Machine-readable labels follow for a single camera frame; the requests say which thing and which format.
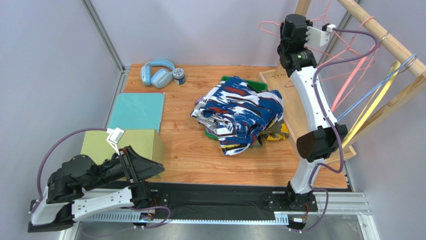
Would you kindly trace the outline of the yellow camouflage garment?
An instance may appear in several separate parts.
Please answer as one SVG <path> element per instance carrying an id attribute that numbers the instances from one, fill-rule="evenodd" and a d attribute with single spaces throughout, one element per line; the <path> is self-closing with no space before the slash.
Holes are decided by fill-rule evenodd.
<path id="1" fill-rule="evenodd" d="M 263 146 L 264 140 L 281 141 L 286 140 L 289 136 L 290 133 L 286 123 L 284 120 L 280 120 L 269 128 L 261 131 L 257 136 L 257 140 L 250 147 L 260 148 Z"/>

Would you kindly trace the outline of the blue white patterned garment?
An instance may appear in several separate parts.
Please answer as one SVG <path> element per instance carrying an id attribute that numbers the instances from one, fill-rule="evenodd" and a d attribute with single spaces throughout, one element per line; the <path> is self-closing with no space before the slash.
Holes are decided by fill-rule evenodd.
<path id="1" fill-rule="evenodd" d="M 238 76 L 214 87 L 218 90 L 201 112 L 217 118 L 217 137 L 225 156 L 249 149 L 260 132 L 283 120 L 284 104 L 278 90 L 257 92 Z"/>

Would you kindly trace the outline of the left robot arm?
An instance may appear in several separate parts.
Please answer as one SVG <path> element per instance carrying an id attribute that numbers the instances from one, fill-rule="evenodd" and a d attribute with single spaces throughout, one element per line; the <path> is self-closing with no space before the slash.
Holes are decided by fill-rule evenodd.
<path id="1" fill-rule="evenodd" d="M 62 231 L 108 210 L 148 208 L 153 197 L 147 179 L 164 171 L 161 163 L 142 157 L 131 146 L 119 149 L 100 165 L 85 154 L 76 155 L 50 175 L 42 199 L 32 201 L 27 231 Z M 84 197 L 86 192 L 122 178 L 129 186 L 98 197 Z"/>

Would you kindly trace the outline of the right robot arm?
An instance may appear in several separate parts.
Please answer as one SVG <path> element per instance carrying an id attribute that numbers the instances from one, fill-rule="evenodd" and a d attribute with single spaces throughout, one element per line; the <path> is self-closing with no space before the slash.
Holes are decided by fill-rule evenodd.
<path id="1" fill-rule="evenodd" d="M 339 148 L 348 134 L 346 125 L 338 123 L 326 102 L 318 79 L 318 64 L 312 51 L 305 46 L 306 43 L 323 46 L 333 29 L 332 24 L 322 29 L 314 28 L 311 20 L 295 13 L 287 15 L 280 24 L 277 48 L 280 65 L 300 96 L 308 130 L 296 140 L 301 159 L 285 192 L 285 207 L 293 211 L 303 210 L 314 200 L 312 184 L 319 166 Z"/>

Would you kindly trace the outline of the newspaper print garment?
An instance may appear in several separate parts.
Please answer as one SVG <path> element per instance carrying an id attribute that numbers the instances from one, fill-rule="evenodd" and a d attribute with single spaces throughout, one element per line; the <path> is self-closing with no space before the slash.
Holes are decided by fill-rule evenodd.
<path id="1" fill-rule="evenodd" d="M 218 90 L 217 87 L 212 88 L 207 94 L 203 96 L 203 100 L 194 107 L 192 110 L 190 116 L 192 118 L 195 118 L 200 124 L 202 124 L 204 127 L 209 128 L 210 130 L 214 131 L 214 133 L 217 135 L 217 118 L 213 115 L 211 116 L 204 116 L 202 114 L 202 109 L 205 108 L 207 101 L 213 96 L 213 94 Z"/>

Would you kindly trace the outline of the purple trousers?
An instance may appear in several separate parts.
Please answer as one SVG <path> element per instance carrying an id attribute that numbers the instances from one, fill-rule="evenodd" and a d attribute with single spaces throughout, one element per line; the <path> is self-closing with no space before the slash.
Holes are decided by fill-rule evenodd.
<path id="1" fill-rule="evenodd" d="M 194 106 L 196 107 L 201 101 L 203 100 L 203 97 L 200 97 L 199 99 L 197 99 L 195 102 L 194 102 Z"/>

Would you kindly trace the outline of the thick pink hanger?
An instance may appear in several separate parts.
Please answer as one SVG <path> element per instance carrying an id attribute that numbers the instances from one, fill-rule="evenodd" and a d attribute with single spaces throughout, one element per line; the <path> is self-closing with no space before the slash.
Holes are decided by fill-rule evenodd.
<path id="1" fill-rule="evenodd" d="M 337 32 L 342 32 L 342 33 L 353 33 L 353 37 L 351 38 L 350 42 L 347 43 Z M 338 30 L 337 28 L 334 29 L 334 33 L 335 35 L 345 44 L 345 50 L 343 50 L 342 52 L 338 53 L 337 55 L 334 55 L 332 58 L 330 58 L 329 60 L 333 60 L 333 59 L 339 59 L 341 61 L 349 62 L 349 63 L 354 63 L 355 60 L 359 60 L 355 66 L 355 68 L 352 70 L 352 72 L 348 73 L 349 76 L 347 77 L 346 81 L 344 82 L 343 86 L 341 87 L 341 89 L 339 90 L 339 92 L 337 93 L 337 96 L 335 97 L 330 109 L 332 112 L 334 112 L 339 106 L 340 104 L 346 99 L 346 97 L 352 92 L 352 90 L 357 86 L 357 84 L 362 80 L 362 78 L 364 77 L 364 74 L 366 73 L 367 69 L 369 67 L 372 66 L 372 64 L 374 64 L 374 57 L 375 54 L 377 52 L 377 49 L 380 47 L 380 42 L 378 41 L 378 43 L 373 44 L 373 46 L 369 49 L 370 53 L 366 53 L 366 56 L 361 57 L 362 54 L 356 52 L 355 50 L 352 49 L 352 44 L 356 38 L 357 35 L 366 35 L 368 32 L 366 31 L 355 31 L 355 30 L 345 30 L 343 31 L 342 29 Z M 345 53 L 345 52 L 350 52 L 355 54 L 356 58 L 353 60 L 349 60 L 349 59 L 340 59 L 339 55 Z M 349 84 L 352 82 L 353 78 L 356 76 L 356 74 L 358 73 L 359 70 L 362 70 L 361 67 L 363 66 L 364 62 L 366 60 L 369 60 L 367 66 L 363 69 L 364 72 L 362 73 L 361 77 L 358 79 L 358 81 L 355 83 L 355 85 L 352 86 L 352 88 L 350 90 L 347 91 L 346 95 L 343 96 L 343 94 L 345 93 L 347 87 L 349 86 Z"/>

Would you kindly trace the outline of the yellow clothes hanger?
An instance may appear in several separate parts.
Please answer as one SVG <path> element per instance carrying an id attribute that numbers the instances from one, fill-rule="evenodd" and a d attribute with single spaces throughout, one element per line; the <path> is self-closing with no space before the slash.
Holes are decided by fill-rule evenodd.
<path id="1" fill-rule="evenodd" d="M 401 63 L 399 61 L 393 62 L 388 73 L 390 73 L 391 70 L 395 70 L 400 65 Z M 342 148 L 345 148 L 349 144 L 349 141 L 352 140 L 355 134 L 361 129 L 362 125 L 367 121 L 367 119 L 373 113 L 373 110 L 375 110 L 376 107 L 379 105 L 379 103 L 382 101 L 382 99 L 384 98 L 384 96 L 386 95 L 386 93 L 388 92 L 388 90 L 390 89 L 390 87 L 392 86 L 396 78 L 397 76 L 391 77 L 390 81 L 382 85 L 378 90 L 374 91 L 369 96 L 370 98 L 368 102 L 361 110 L 353 126 L 348 131 L 348 134 L 346 135 L 346 137 L 342 140 L 341 142 Z"/>

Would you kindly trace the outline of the blue wire hanger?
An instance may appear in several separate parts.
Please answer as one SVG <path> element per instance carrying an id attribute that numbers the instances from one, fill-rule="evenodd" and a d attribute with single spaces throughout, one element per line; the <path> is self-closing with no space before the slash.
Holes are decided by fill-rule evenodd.
<path id="1" fill-rule="evenodd" d="M 400 73 L 403 73 L 406 69 L 408 69 L 414 61 L 416 61 L 418 56 L 416 54 L 411 55 L 405 62 L 403 62 L 396 69 L 391 70 L 390 73 L 380 81 L 376 86 L 371 88 L 364 96 L 359 98 L 356 102 L 354 102 L 349 108 L 347 108 L 342 114 L 340 114 L 336 119 L 337 121 L 341 121 L 346 115 L 348 115 L 353 109 L 355 109 L 364 99 L 369 97 L 374 91 L 378 90 L 382 85 L 386 84 L 390 81 L 391 77 L 396 77 Z"/>

